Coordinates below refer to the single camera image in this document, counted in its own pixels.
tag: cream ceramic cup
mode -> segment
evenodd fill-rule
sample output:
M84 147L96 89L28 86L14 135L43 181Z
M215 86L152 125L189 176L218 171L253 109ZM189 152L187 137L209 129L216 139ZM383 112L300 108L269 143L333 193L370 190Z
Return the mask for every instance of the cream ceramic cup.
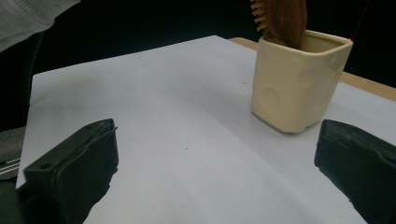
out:
M353 42L305 31L302 50L259 41L251 97L253 114L284 133L318 122L334 94Z

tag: wooden comb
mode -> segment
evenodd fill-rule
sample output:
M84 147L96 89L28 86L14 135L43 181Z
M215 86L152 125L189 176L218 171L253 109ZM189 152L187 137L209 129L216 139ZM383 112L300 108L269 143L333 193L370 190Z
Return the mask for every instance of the wooden comb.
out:
M301 49L306 29L305 0L250 0L257 31L263 38L275 37L287 47Z

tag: gray cloth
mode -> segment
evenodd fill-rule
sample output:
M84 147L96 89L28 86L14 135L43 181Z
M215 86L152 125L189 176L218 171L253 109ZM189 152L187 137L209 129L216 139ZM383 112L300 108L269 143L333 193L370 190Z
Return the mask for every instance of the gray cloth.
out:
M47 30L55 18L79 0L1 0L0 52Z
M0 132L26 125L32 69L43 35L32 35L0 52Z
M21 156L25 127L12 129L0 133L0 162L12 161ZM18 175L18 170L13 170L0 175L1 179L10 179Z

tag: dark background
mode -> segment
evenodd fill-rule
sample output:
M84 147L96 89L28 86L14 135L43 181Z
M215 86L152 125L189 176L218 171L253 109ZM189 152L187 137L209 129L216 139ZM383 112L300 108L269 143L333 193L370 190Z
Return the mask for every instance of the dark background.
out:
M396 87L394 1L306 0L309 30L354 41L346 71ZM44 34L34 73L208 35L257 41L248 0L82 0Z

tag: sheet of paper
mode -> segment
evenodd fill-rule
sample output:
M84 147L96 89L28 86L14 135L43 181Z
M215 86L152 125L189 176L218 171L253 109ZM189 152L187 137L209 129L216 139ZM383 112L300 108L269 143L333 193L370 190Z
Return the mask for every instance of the sheet of paper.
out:
M36 75L20 170L114 119L119 171L86 223L365 223L314 165L320 122L284 134L251 114L255 58L209 36ZM325 119L396 145L395 114L339 84Z

